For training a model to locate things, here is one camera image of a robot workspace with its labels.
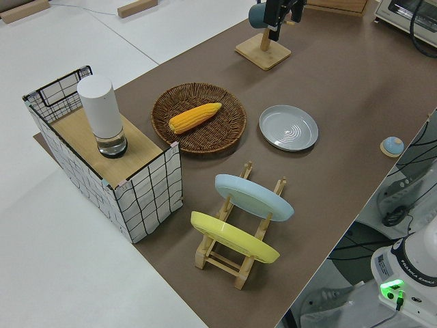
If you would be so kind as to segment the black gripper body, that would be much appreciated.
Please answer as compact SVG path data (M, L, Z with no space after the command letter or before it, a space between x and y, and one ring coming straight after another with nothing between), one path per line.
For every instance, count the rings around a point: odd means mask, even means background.
M267 0L265 8L265 23L270 27L281 26L285 17L292 12L291 8L294 4L304 5L304 0Z

